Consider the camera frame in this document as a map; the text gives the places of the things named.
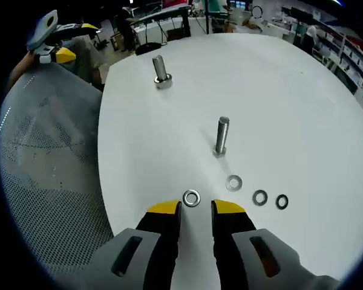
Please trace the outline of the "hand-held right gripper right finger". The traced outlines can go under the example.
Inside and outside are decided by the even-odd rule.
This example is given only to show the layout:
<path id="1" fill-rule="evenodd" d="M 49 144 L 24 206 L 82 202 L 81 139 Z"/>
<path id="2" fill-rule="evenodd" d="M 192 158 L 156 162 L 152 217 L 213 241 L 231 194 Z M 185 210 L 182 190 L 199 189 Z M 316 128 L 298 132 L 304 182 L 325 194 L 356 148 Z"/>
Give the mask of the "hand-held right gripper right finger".
<path id="1" fill-rule="evenodd" d="M 222 289 L 322 289 L 324 278 L 305 269 L 298 253 L 267 229 L 257 229 L 245 209 L 211 202 L 214 257 Z"/>

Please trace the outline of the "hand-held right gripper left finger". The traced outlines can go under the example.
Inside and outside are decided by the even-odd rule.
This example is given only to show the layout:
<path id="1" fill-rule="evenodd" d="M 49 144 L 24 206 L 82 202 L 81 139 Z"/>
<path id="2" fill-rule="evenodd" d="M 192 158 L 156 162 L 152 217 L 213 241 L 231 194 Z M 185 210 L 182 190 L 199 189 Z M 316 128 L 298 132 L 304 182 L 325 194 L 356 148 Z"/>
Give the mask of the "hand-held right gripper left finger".
<path id="1" fill-rule="evenodd" d="M 166 201 L 149 207 L 111 266 L 128 289 L 170 289 L 178 257 L 182 203 Z"/>

